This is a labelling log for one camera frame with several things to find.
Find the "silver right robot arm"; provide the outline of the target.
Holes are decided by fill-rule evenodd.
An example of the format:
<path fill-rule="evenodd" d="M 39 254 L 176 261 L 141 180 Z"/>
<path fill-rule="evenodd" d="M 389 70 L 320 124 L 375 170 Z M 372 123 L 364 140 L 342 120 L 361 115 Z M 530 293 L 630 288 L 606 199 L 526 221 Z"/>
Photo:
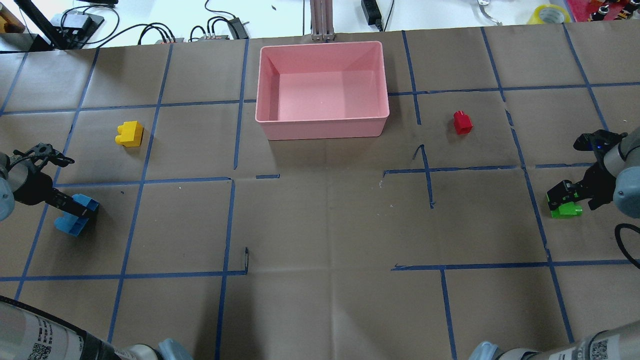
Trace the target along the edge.
<path fill-rule="evenodd" d="M 591 151 L 596 161 L 578 182 L 567 179 L 546 194 L 551 214 L 567 215 L 569 206 L 587 199 L 591 210 L 614 203 L 627 217 L 640 214 L 639 130 L 614 133 L 604 129 L 583 133 L 573 144 L 577 151 Z M 471 353 L 472 360 L 637 360 L 640 357 L 639 322 L 583 337 L 565 346 L 536 351 L 513 348 L 503 351 L 484 341 Z"/>

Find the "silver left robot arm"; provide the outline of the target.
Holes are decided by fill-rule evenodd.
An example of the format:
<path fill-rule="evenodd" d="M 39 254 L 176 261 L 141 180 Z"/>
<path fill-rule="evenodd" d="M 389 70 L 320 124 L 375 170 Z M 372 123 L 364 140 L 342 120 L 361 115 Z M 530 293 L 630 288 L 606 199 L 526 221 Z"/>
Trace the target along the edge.
<path fill-rule="evenodd" d="M 66 167 L 74 160 L 38 143 L 30 150 L 14 150 L 1 155 L 1 219 L 14 211 L 15 204 L 34 206 L 46 203 L 62 211 L 55 228 L 78 236 L 98 212 L 99 203 L 84 194 L 69 196 L 53 186 L 43 173 L 47 164 Z M 134 344 L 113 346 L 90 332 L 48 312 L 6 296 L 1 297 L 1 358 L 3 360 L 190 360 L 185 347 L 172 338 L 157 347 Z"/>

